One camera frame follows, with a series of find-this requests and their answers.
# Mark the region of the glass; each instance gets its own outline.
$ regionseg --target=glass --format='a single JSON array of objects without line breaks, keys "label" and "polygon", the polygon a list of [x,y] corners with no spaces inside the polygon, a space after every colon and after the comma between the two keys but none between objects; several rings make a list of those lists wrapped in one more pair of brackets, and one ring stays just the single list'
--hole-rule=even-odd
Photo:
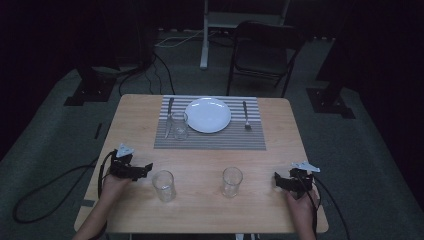
[{"label": "glass", "polygon": [[175,198],[177,192],[175,191],[174,176],[171,172],[162,170],[153,175],[153,186],[160,200],[169,202]]},{"label": "glass", "polygon": [[243,173],[236,167],[229,167],[222,174],[222,194],[228,198],[237,195],[240,183],[243,180]]},{"label": "glass", "polygon": [[188,137],[188,116],[185,112],[174,112],[172,118],[172,132],[177,140],[185,140]]}]

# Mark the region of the plate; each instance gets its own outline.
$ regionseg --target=plate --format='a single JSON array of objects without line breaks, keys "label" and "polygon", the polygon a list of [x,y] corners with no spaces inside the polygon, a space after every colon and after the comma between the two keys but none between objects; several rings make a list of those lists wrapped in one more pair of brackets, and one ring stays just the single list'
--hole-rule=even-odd
[{"label": "plate", "polygon": [[215,98],[196,99],[187,106],[185,112],[188,116],[188,125],[203,133],[221,131],[231,120],[230,108]]}]

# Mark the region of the person's right hand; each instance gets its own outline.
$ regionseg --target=person's right hand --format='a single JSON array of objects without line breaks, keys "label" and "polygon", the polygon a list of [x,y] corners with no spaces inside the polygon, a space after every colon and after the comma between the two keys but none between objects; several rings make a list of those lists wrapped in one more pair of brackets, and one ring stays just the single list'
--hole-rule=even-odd
[{"label": "person's right hand", "polygon": [[[313,211],[315,207],[312,205],[308,194],[304,194],[301,198],[295,199],[291,192],[283,190],[284,198],[290,210],[291,218],[301,240],[315,240],[315,234],[312,229]],[[317,195],[314,190],[309,191],[309,194],[317,206]]]}]

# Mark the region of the dark background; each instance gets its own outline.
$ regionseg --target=dark background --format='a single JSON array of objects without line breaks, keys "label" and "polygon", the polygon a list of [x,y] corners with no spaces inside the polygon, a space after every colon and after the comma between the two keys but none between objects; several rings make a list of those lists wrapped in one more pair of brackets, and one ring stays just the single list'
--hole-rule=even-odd
[{"label": "dark background", "polygon": [[[257,1],[210,2],[211,10],[245,12]],[[266,12],[281,4],[254,9]],[[151,29],[202,29],[203,7],[199,0],[1,1],[0,157],[54,84],[75,68],[72,52],[83,53],[90,66],[119,69],[121,63],[148,61]],[[337,38],[318,80],[360,94],[422,207],[423,13],[419,0],[297,0],[286,20],[310,40]]]}]

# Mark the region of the placemat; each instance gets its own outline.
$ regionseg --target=placemat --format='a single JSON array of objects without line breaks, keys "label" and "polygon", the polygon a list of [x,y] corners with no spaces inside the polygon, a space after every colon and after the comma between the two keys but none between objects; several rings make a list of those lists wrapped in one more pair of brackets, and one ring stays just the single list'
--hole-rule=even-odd
[{"label": "placemat", "polygon": [[[226,128],[216,133],[201,133],[189,127],[188,138],[183,141],[174,139],[172,132],[165,138],[168,101],[174,98],[172,112],[185,111],[194,100],[209,97],[216,98],[228,105],[231,121]],[[243,110],[246,101],[249,123],[252,130],[245,130],[246,121]],[[155,149],[216,149],[216,150],[266,150],[262,130],[261,115],[256,97],[226,96],[185,96],[164,95],[156,131]]]}]

